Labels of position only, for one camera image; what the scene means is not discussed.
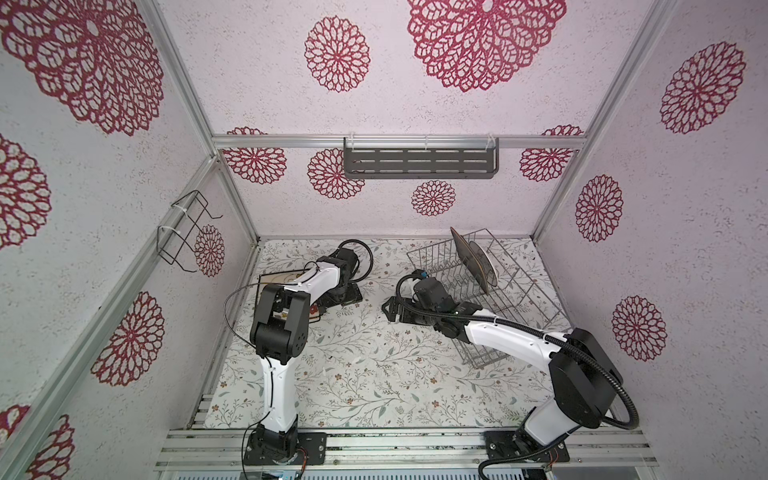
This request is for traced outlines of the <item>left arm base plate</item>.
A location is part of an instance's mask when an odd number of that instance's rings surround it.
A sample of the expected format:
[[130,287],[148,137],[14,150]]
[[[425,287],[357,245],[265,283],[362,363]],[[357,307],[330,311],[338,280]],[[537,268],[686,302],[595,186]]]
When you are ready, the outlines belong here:
[[257,430],[246,443],[243,464],[322,465],[325,462],[328,435],[325,432],[276,433]]

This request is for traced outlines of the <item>aluminium mounting rail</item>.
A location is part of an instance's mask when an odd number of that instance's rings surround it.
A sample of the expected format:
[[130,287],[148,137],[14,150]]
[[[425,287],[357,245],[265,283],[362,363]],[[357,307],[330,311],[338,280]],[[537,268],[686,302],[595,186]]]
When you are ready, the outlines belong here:
[[[488,458],[483,433],[491,429],[381,428],[307,429],[328,435],[325,462],[311,470],[465,469]],[[242,466],[242,430],[172,430],[167,434],[155,472],[233,471]],[[649,441],[640,430],[603,426],[579,430],[564,441],[569,462],[522,463],[525,467],[657,467]]]

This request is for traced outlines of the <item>dark square floral plate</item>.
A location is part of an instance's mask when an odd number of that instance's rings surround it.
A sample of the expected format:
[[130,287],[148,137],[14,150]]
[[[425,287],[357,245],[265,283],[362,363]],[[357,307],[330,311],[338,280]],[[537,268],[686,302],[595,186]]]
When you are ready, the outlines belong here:
[[[305,273],[302,269],[263,272],[258,277],[258,285],[256,292],[256,301],[259,301],[264,288],[268,284],[291,284],[295,280]],[[324,307],[319,307],[317,304],[313,304],[310,309],[309,324],[316,324],[320,322],[325,313]]]

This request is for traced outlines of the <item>grey slotted wall shelf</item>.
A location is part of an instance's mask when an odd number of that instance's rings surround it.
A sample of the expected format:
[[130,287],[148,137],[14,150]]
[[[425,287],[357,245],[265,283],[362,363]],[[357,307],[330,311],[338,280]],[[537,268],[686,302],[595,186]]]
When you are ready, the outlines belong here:
[[342,166],[357,180],[487,180],[499,171],[499,149],[357,147],[345,138]]

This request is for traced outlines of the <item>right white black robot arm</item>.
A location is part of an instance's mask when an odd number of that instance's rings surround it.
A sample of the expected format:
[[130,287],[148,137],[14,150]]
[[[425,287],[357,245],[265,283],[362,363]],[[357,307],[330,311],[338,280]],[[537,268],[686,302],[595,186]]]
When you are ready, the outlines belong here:
[[583,329],[545,332],[479,304],[458,302],[439,280],[419,270],[398,281],[382,312],[390,322],[430,327],[449,339],[487,347],[546,371],[552,396],[519,428],[521,440],[530,448],[559,443],[580,428],[618,424],[607,413],[616,398],[626,395],[622,380]]

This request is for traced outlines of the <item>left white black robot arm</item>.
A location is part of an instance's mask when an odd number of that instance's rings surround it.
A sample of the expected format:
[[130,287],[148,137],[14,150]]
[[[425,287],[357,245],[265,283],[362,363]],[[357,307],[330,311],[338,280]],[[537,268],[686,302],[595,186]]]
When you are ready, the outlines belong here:
[[262,417],[249,428],[243,462],[287,464],[308,455],[300,447],[295,372],[309,339],[313,307],[320,313],[358,303],[362,293],[355,277],[360,260],[340,243],[333,253],[311,262],[287,283],[269,283],[256,302],[249,342],[259,357],[263,379]]

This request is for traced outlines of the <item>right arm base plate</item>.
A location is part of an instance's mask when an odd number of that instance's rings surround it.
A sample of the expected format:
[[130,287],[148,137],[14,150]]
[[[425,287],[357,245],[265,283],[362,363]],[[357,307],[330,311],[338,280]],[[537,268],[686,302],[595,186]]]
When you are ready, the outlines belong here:
[[517,430],[486,431],[483,438],[490,461],[547,464],[570,461],[570,454],[563,441],[542,445],[524,431]]

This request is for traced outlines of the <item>grey round plate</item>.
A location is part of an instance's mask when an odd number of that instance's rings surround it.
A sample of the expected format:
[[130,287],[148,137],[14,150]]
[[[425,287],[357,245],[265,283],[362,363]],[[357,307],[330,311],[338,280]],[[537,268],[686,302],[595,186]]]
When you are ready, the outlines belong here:
[[485,284],[489,287],[497,287],[498,286],[498,273],[497,270],[491,261],[488,253],[486,250],[484,250],[477,242],[470,241],[469,242],[470,250],[473,252],[475,257],[477,258],[477,264],[479,265],[480,271],[482,272],[482,275],[485,279]]

